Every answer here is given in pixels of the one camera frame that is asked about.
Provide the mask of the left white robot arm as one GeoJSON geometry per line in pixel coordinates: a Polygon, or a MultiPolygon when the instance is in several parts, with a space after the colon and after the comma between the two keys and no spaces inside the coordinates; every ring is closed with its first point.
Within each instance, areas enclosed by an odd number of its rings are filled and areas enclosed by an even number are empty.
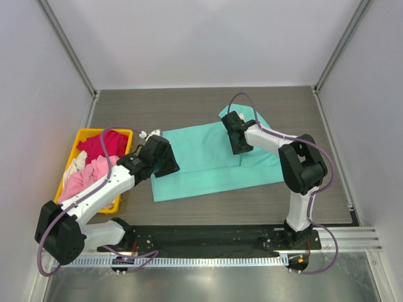
{"type": "Polygon", "coordinates": [[[110,201],[151,176],[179,171],[168,140],[150,135],[139,153],[107,165],[107,173],[83,192],[56,204],[45,203],[40,211],[35,241],[60,265],[70,264],[83,251],[111,247],[128,251],[135,242],[134,227],[120,218],[91,224],[92,217],[110,201]]]}

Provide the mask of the teal t shirt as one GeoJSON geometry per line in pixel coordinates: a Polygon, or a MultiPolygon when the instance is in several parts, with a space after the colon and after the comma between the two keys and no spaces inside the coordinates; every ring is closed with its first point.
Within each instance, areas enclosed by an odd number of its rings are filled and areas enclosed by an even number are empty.
{"type": "Polygon", "coordinates": [[[222,122],[164,131],[179,171],[152,177],[155,202],[283,182],[280,160],[261,149],[235,155],[222,122]]]}

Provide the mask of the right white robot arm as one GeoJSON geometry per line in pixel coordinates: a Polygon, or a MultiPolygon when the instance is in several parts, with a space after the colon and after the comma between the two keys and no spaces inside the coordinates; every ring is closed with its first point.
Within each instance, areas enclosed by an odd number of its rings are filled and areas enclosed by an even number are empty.
{"type": "Polygon", "coordinates": [[[315,140],[308,134],[296,137],[270,130],[256,120],[244,121],[236,111],[228,112],[221,122],[233,154],[257,147],[278,156],[283,180],[290,190],[283,239],[291,249],[300,248],[312,232],[309,206],[314,200],[313,193],[327,176],[327,166],[315,140]]]}

